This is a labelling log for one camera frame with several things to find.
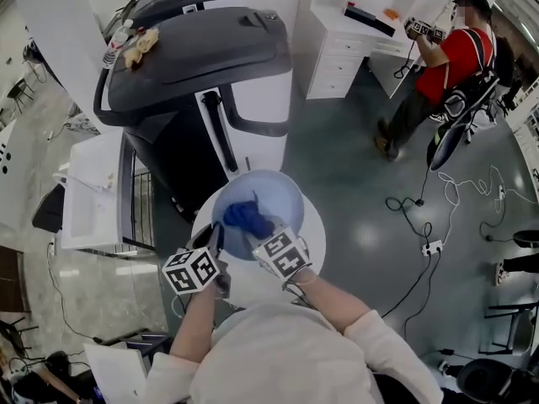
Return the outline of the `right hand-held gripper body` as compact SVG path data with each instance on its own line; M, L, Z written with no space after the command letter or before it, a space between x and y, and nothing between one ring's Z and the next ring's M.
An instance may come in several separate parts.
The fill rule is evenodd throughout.
M252 254L259 264L281 281L289 281L311 265L292 229L282 229L258 245Z

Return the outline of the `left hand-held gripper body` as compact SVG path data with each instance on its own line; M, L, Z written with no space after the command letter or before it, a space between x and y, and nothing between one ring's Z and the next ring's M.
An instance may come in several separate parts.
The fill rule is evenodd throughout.
M231 278L227 264L207 248L183 250L171 256L163 265L162 273L177 296L200 293L215 284L219 297L228 297Z

